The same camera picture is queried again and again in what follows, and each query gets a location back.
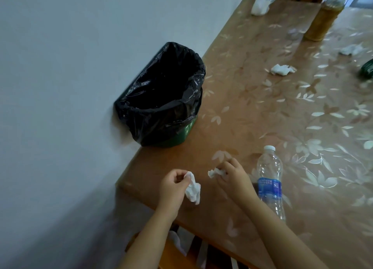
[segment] plastic water bottle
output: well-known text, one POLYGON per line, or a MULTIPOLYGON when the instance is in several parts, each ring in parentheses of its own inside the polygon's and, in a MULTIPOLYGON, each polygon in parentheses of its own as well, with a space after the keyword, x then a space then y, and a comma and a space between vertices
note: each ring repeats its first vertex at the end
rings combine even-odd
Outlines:
POLYGON ((272 145, 264 146, 264 153, 258 159, 257 170, 260 175, 258 196, 281 220, 285 221, 281 192, 282 162, 276 156, 275 150, 272 145))

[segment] blue bottle label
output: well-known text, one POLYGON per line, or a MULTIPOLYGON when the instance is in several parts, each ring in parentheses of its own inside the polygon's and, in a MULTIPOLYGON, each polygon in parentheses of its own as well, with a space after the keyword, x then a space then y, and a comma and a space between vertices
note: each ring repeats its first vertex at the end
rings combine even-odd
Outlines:
POLYGON ((260 199, 264 196, 282 197, 281 182, 279 180, 260 178, 258 180, 258 189, 258 196, 260 199))

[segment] wooden table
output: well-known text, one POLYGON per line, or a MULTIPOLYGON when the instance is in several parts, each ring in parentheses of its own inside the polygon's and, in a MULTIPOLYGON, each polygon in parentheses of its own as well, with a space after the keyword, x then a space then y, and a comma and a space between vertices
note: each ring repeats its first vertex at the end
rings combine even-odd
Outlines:
POLYGON ((185 199, 177 223, 237 260, 274 268, 251 221, 207 175, 234 156, 255 181, 264 145, 274 145, 287 225, 330 268, 373 268, 373 95, 357 78, 373 58, 373 11, 347 8, 324 41, 310 42, 302 33, 320 5, 276 1, 253 17, 253 2, 242 1, 204 55, 203 102, 186 142, 141 148, 118 184, 155 208, 163 176, 192 171, 201 203, 185 199), (338 54, 360 42, 359 55, 338 54), (298 70, 269 74, 277 63, 298 70))

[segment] plastic bag liner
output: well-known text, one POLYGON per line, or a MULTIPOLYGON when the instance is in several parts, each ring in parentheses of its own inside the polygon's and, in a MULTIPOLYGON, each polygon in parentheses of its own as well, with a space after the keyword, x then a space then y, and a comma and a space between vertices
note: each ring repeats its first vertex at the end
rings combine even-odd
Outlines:
POLYGON ((166 43, 114 102, 119 120, 142 146, 170 140, 194 123, 205 75, 197 53, 166 43))

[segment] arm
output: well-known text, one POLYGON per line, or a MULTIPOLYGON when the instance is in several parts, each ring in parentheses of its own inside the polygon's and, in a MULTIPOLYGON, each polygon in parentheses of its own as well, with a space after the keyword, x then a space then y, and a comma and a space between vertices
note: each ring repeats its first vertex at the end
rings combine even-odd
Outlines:
POLYGON ((171 224, 178 215, 185 190, 190 183, 190 177, 186 177, 180 183, 176 183, 176 178, 184 177, 186 172, 176 169, 164 177, 157 209, 129 248, 118 269, 158 267, 171 224))
POLYGON ((236 159, 218 166, 228 173, 218 176, 219 186, 251 219, 277 269, 328 269, 326 265, 262 202, 236 159))

